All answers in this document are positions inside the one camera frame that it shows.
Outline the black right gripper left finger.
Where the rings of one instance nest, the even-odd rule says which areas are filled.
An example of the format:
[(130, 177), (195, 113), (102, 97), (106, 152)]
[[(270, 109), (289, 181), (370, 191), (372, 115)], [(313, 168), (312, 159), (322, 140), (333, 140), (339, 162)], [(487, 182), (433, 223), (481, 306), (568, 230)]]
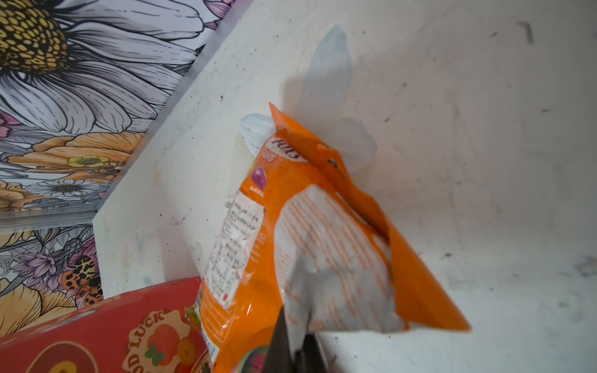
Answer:
[(281, 307), (275, 331), (269, 344), (262, 373), (295, 372), (295, 362), (289, 346), (284, 307)]

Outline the orange snack bag top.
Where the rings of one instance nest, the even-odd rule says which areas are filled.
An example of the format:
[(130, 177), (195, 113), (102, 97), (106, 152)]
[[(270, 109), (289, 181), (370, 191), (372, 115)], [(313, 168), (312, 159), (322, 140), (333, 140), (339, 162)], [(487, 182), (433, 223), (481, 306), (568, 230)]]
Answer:
[(276, 131), (228, 204), (195, 303), (213, 371), (262, 366), (279, 322), (291, 356), (324, 331), (470, 330), (340, 153), (271, 113)]

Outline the red paper gift bag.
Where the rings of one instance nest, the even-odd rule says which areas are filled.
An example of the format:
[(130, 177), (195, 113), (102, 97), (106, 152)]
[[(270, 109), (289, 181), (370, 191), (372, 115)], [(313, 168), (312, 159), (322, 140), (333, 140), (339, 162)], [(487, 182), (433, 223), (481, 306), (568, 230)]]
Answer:
[(1, 340), (3, 372), (210, 372), (187, 278), (103, 300)]

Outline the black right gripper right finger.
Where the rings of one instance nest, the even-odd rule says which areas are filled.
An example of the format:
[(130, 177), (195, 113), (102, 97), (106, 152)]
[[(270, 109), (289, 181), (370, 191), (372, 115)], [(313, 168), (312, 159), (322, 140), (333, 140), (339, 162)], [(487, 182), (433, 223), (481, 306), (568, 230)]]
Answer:
[(315, 334), (307, 334), (303, 346), (295, 352), (296, 373), (328, 373), (328, 365)]

